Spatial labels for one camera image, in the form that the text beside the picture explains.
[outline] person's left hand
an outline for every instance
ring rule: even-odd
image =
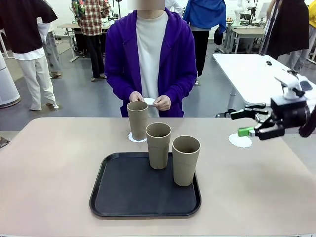
[[[168,96],[162,95],[154,101],[154,106],[160,111],[170,110],[171,100]]]

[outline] person in purple jacket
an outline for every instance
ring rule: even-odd
[[[154,98],[151,117],[181,118],[182,99],[197,78],[192,32],[179,14],[164,8],[164,1],[135,1],[137,10],[117,20],[107,33],[108,83],[123,101],[123,117],[128,117],[129,102]]]

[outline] person in blue shirt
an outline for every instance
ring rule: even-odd
[[[219,34],[226,29],[225,2],[224,0],[189,0],[183,19],[190,24],[194,36],[197,77],[200,77],[205,64],[209,31],[217,25],[219,25]]]

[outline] trash can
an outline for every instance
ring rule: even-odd
[[[19,103],[20,94],[0,52],[0,109]]]

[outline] white wall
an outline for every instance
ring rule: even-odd
[[[131,10],[127,8],[127,1],[128,0],[122,0],[120,2],[120,9],[121,9],[121,16],[127,15]],[[185,7],[187,5],[188,0],[178,0],[179,4],[182,7]],[[270,2],[271,0],[259,0],[256,13],[257,15],[260,12],[260,9],[262,7],[262,4],[265,2]],[[305,0],[306,4],[310,4],[313,0]],[[48,0],[48,2],[53,7],[56,15],[58,16],[58,20],[54,23],[54,26],[59,26],[65,23],[71,23],[74,20],[73,13],[69,10],[69,7],[71,5],[70,0]],[[109,0],[109,3],[111,6],[113,5],[113,0]],[[234,9],[237,6],[237,0],[225,0],[226,6],[227,6],[227,17],[232,17],[235,19],[235,13]],[[243,6],[246,8],[248,6],[247,1],[243,1]],[[115,2],[115,13],[119,13],[118,3]],[[214,32],[217,29],[217,27],[214,27],[211,30],[210,38],[213,38]],[[57,35],[64,35],[65,31],[63,29],[55,28],[55,32]]]

